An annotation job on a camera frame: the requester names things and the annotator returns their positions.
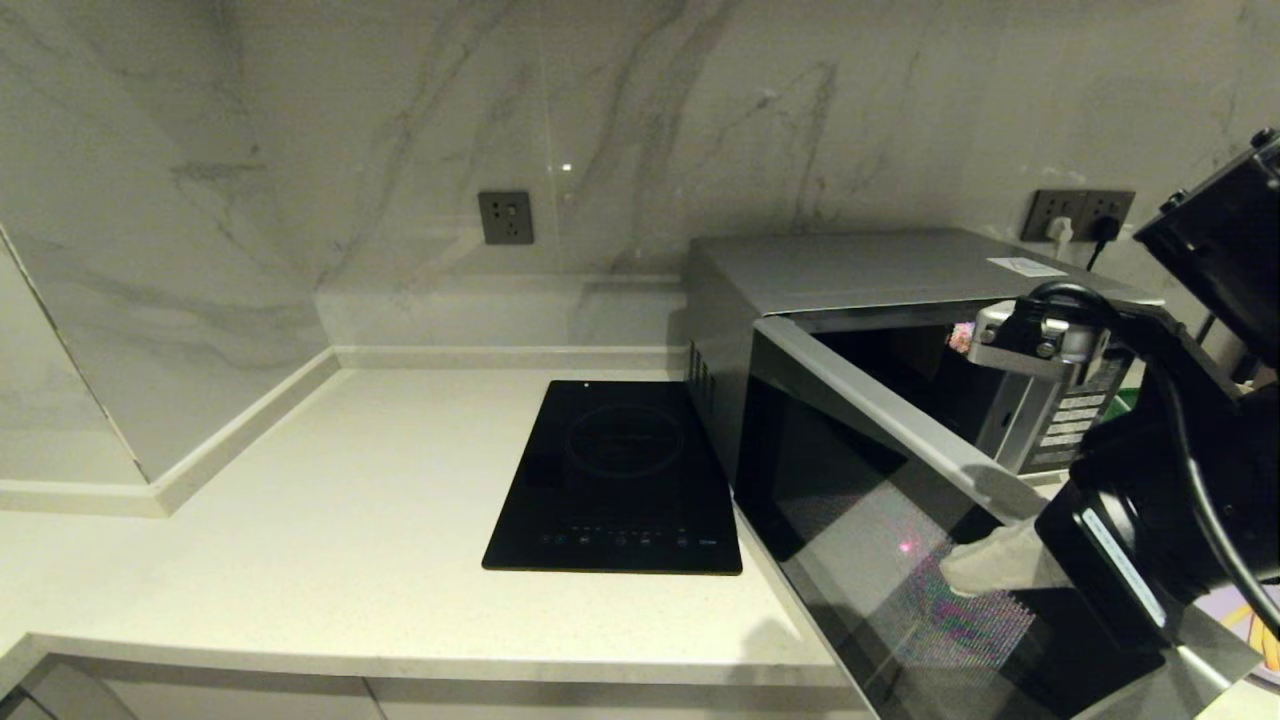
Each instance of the open microwave door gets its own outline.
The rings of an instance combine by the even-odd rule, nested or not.
[[[956,596],[951,548],[1046,498],[791,319],[754,328],[736,501],[879,717],[1194,717],[1257,662],[1194,609],[1134,655],[1074,588]]]

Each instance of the white countertop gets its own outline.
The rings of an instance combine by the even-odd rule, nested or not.
[[[340,370],[173,518],[0,512],[0,682],[61,652],[392,678],[841,683],[741,528],[740,577],[480,568],[554,378],[668,375]]]

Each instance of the screw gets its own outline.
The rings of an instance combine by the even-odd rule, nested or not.
[[[1276,136],[1275,128],[1262,128],[1258,132],[1253,133],[1253,137],[1249,138],[1249,145],[1252,145],[1256,150],[1261,149],[1263,145],[1275,140],[1275,136]]]
[[[1161,213],[1167,213],[1167,211],[1172,210],[1174,208],[1178,208],[1179,205],[1181,205],[1183,200],[1187,200],[1187,191],[1185,190],[1179,190],[1178,192],[1170,195],[1169,200],[1165,200],[1165,204],[1160,206],[1160,211]]]

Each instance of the power socket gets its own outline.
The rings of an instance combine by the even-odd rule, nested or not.
[[[1128,190],[1039,190],[1023,225],[1023,242],[1048,242],[1053,218],[1070,218],[1073,240],[1110,242],[1129,215],[1133,192]]]
[[[479,197],[485,245],[534,243],[534,214],[527,192],[481,192]]]

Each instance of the induction cooktop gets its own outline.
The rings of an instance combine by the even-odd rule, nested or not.
[[[684,383],[552,382],[483,565],[741,573],[728,483]]]

